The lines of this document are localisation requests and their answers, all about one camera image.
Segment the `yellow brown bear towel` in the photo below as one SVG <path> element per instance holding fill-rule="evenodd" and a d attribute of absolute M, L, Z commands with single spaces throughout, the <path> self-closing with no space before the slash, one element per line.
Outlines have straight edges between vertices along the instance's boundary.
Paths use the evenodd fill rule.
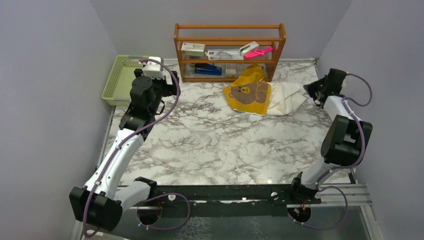
<path fill-rule="evenodd" d="M 223 89 L 229 107 L 237 112 L 265 116 L 271 97 L 271 85 L 259 64 L 251 64 L 238 79 Z"/>

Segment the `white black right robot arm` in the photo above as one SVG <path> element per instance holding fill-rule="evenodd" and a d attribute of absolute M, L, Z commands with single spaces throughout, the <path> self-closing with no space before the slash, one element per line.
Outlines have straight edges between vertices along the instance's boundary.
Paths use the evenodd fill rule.
<path fill-rule="evenodd" d="M 373 125 L 361 120 L 349 106 L 349 102 L 357 105 L 356 100 L 341 94 L 349 75 L 346 71 L 330 68 L 323 78 L 304 85 L 305 91 L 326 111 L 332 123 L 320 148 L 322 158 L 292 180 L 288 196 L 296 204 L 313 199 L 329 177 L 356 167 L 364 158 Z"/>

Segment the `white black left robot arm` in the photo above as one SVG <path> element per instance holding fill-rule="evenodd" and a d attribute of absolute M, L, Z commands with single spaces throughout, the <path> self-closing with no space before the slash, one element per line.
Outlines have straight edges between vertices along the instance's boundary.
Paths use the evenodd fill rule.
<path fill-rule="evenodd" d="M 74 217 L 85 226 L 112 231 L 123 213 L 134 204 L 152 205 L 157 200 L 156 182 L 139 177 L 129 186 L 118 190 L 126 168 L 145 142 L 153 125 L 166 118 L 163 98 L 181 94 L 176 71 L 171 71 L 172 84 L 165 78 L 153 79 L 136 75 L 131 83 L 131 102 L 121 117 L 115 140 L 99 168 L 83 187 L 74 187 L 69 200 Z"/>

